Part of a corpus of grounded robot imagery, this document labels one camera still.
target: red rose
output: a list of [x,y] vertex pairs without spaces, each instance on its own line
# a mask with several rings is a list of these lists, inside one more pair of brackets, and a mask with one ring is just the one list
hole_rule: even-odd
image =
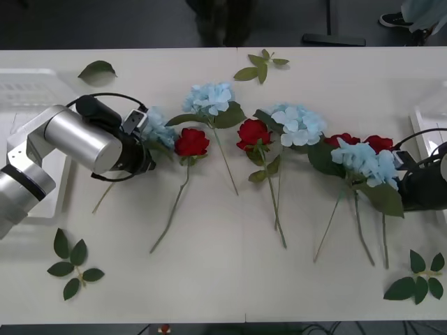
[[263,144],[270,144],[270,133],[267,126],[261,120],[246,120],[237,132],[241,139],[237,146],[245,151],[253,151],[253,148],[246,148],[247,145],[256,145],[259,139]]
[[374,149],[376,154],[382,150],[391,150],[393,148],[393,140],[387,137],[380,137],[378,135],[369,136],[364,143],[369,144]]
[[210,140],[203,131],[184,128],[182,136],[175,142],[175,153],[179,156],[200,156],[207,153]]
[[350,144],[350,145],[355,145],[357,143],[360,143],[360,138],[352,137],[348,133],[343,133],[341,135],[333,135],[331,137],[325,138],[324,142],[332,145],[333,147],[340,148],[340,144],[338,143],[338,138],[341,138],[343,141],[345,141],[347,144]]

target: silver cylindrical joint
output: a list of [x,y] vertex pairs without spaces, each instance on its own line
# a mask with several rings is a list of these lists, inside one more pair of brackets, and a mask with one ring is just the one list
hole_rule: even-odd
[[122,152],[117,138],[86,124],[79,114],[68,108],[48,123],[45,139],[96,174],[109,171]]

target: leaf sprig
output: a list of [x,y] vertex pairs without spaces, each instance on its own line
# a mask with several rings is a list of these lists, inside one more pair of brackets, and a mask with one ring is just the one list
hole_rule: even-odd
[[75,247],[70,250],[68,245],[68,239],[64,231],[60,228],[57,229],[56,236],[53,243],[54,251],[63,262],[58,262],[52,265],[47,272],[56,277],[68,276],[74,269],[78,272],[78,277],[72,278],[64,288],[64,300],[68,300],[78,293],[80,286],[86,287],[86,282],[94,282],[103,278],[104,272],[97,268],[91,268],[84,273],[79,269],[87,258],[87,245],[84,240],[81,239]]
[[261,57],[256,56],[255,54],[249,54],[250,62],[254,65],[254,67],[239,70],[234,76],[235,80],[246,82],[257,77],[259,79],[259,83],[263,84],[265,79],[267,79],[268,64],[270,62],[278,66],[286,65],[289,62],[287,59],[272,58],[274,52],[270,55],[266,49],[263,49],[261,53]]
[[395,281],[383,298],[385,300],[406,300],[414,297],[414,302],[419,305],[430,290],[433,297],[441,299],[444,288],[435,276],[442,275],[440,271],[445,263],[443,255],[438,253],[433,258],[430,270],[426,270],[424,259],[417,252],[410,250],[411,270],[416,276],[416,281],[410,276]]

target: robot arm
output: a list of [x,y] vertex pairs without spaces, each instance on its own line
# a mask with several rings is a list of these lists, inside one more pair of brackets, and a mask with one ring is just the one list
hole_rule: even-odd
[[46,109],[8,138],[7,165],[0,170],[0,239],[56,187],[42,168],[54,149],[100,180],[114,181],[100,176],[107,171],[127,171],[129,179],[155,168],[140,139],[146,111],[132,110],[123,122],[93,96],[82,96],[75,104],[77,112],[62,105]]

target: dark floor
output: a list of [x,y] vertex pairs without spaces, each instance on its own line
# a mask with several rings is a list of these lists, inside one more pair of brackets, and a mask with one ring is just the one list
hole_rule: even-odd
[[[337,4],[339,35],[363,37],[367,46],[409,41],[407,30],[377,23],[380,14],[399,11],[402,0],[332,1]],[[231,46],[299,47],[304,33],[326,32],[325,0],[243,2],[251,4],[248,13],[236,8],[235,20],[249,27],[249,35],[244,38],[248,31],[242,27],[243,37]],[[203,41],[195,18],[186,0],[0,0],[0,50],[222,45],[222,38]],[[427,45],[447,45],[446,30]]]

